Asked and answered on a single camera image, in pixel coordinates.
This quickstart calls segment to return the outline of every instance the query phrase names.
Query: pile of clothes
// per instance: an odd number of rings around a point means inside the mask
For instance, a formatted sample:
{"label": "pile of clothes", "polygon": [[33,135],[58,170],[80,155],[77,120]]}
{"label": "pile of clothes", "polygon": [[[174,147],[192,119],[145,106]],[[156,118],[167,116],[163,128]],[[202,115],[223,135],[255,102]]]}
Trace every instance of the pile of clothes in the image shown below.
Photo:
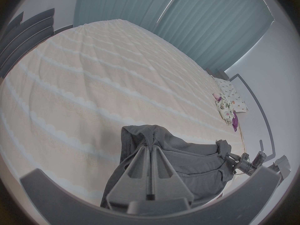
{"label": "pile of clothes", "polygon": [[236,132],[238,127],[238,117],[233,110],[232,102],[229,101],[223,93],[213,93],[213,96],[216,99],[216,106],[222,119],[225,120],[227,125],[232,125]]}

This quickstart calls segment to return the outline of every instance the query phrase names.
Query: bed sheet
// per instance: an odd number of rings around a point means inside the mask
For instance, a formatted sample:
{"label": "bed sheet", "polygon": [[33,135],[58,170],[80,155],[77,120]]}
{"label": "bed sheet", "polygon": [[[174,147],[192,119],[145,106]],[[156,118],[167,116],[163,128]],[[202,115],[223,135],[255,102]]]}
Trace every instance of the bed sheet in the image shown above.
{"label": "bed sheet", "polygon": [[118,166],[121,128],[157,124],[190,143],[241,134],[215,105],[214,80],[177,48],[128,21],[85,24],[40,44],[0,86],[0,152],[14,177],[42,169],[95,205]]}

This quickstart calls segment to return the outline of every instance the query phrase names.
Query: curtain fold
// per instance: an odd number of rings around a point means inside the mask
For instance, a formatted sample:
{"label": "curtain fold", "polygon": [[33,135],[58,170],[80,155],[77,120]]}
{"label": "curtain fold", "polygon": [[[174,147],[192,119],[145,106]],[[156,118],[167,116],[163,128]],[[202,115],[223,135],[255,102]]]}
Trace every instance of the curtain fold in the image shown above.
{"label": "curtain fold", "polygon": [[263,0],[170,1],[77,0],[74,27],[128,20],[168,41],[203,69],[216,72],[241,58],[273,21]]}

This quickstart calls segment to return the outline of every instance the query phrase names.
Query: bed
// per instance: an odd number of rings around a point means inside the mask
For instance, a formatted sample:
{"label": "bed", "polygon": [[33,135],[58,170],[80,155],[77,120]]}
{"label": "bed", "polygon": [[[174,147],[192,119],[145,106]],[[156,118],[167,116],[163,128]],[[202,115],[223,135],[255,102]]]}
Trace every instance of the bed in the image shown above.
{"label": "bed", "polygon": [[14,178],[35,168],[73,195],[100,205],[118,166],[125,125],[157,124],[186,142],[227,140],[213,78],[192,59],[128,21],[63,31],[38,45],[0,86],[0,153]]}

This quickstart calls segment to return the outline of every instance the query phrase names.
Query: pillow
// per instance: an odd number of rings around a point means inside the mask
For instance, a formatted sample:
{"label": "pillow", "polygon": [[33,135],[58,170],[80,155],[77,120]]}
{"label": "pillow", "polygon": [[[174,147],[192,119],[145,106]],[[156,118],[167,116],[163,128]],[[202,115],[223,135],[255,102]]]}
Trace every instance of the pillow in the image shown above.
{"label": "pillow", "polygon": [[245,101],[238,94],[234,86],[231,84],[231,81],[226,81],[215,77],[214,77],[214,81],[216,82],[220,90],[223,92],[223,94],[227,96],[229,100],[232,102],[232,108],[236,112],[247,111],[247,106],[245,104]]}

